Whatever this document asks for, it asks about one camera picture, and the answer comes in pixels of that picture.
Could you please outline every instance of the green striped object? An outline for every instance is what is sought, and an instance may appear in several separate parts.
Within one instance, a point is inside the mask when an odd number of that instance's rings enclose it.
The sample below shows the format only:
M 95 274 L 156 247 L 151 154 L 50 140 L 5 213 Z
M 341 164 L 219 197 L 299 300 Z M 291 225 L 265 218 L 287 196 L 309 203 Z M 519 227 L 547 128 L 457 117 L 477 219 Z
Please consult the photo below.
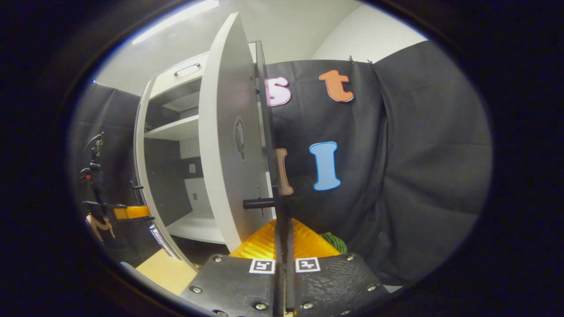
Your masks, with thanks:
M 327 232 L 326 234 L 320 234 L 320 236 L 324 238 L 325 241 L 329 242 L 329 244 L 332 245 L 335 249 L 337 249 L 337 251 L 341 252 L 341 254 L 347 253 L 347 245 L 339 237 L 332 235 L 330 232 Z

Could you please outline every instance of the cabinet handle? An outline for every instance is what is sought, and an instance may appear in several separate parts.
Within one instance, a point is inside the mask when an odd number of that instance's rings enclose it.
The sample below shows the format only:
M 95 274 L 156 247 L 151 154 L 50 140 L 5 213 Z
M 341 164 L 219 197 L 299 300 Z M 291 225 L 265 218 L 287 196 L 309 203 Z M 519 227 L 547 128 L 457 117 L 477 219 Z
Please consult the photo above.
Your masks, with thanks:
M 184 68 L 181 68 L 181 69 L 177 70 L 177 71 L 174 73 L 174 75 L 175 75 L 175 76 L 178 76 L 178 72 L 183 71 L 183 70 L 185 70 L 186 68 L 189 68 L 189 67 L 192 67 L 192 66 L 200 67 L 200 63 L 192 64 L 192 65 L 190 65 L 190 66 L 186 66 L 186 67 L 184 67 Z

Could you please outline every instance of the white cabinet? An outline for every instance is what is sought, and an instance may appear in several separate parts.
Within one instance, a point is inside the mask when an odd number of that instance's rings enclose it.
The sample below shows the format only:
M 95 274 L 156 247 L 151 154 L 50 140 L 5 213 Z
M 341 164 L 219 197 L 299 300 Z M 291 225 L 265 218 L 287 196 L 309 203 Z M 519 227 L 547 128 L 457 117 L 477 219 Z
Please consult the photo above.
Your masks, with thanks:
M 232 14 L 209 52 L 151 79 L 141 98 L 138 181 L 163 240 L 185 261 L 171 235 L 233 251 L 273 219 L 270 212 L 243 209 L 244 199 L 272 192 L 257 108 L 256 47 L 247 43 L 239 14 Z

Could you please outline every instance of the black curtain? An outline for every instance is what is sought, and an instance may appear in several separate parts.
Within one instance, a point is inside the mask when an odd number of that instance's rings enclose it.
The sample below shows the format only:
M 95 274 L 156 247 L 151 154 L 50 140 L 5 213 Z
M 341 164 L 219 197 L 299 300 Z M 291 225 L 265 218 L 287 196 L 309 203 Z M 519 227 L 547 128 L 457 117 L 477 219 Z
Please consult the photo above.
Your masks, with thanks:
M 337 102 L 319 76 L 347 75 L 353 100 Z M 450 58 L 429 41 L 375 64 L 290 61 L 291 100 L 272 108 L 294 193 L 291 217 L 344 239 L 384 283 L 405 284 L 435 269 L 460 245 L 485 202 L 492 144 L 483 104 Z M 316 191 L 314 143 L 333 141 L 333 190 Z
M 95 82 L 84 89 L 67 141 L 67 173 L 79 206 L 83 200 L 95 201 L 90 184 L 78 180 L 78 176 L 88 167 L 90 149 L 95 145 L 92 142 L 87 146 L 87 142 L 101 132 L 104 132 L 103 145 L 96 160 L 103 172 L 102 199 L 109 204 L 137 205 L 130 181 L 136 182 L 133 135 L 139 99 Z M 80 211 L 80 217 L 85 219 L 88 208 L 82 206 Z M 104 239 L 104 249 L 115 261 L 135 267 L 159 250 L 143 218 L 118 221 L 113 212 L 108 216 L 116 238 Z

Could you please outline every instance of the white wall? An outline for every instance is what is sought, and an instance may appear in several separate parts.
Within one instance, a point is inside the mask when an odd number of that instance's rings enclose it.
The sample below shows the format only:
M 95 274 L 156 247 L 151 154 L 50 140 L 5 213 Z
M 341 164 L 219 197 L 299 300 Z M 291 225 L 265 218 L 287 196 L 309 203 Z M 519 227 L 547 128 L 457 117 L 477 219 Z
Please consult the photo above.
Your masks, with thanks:
M 371 60 L 382 58 L 426 38 L 373 7 L 362 5 L 337 25 L 311 59 Z
M 141 95 L 152 77 L 209 51 L 233 12 L 241 14 L 247 40 L 262 41 L 267 63 L 309 59 L 331 30 L 359 6 L 355 0 L 219 0 L 217 8 L 171 25 L 141 43 L 132 45 L 135 37 L 128 39 L 92 79 Z

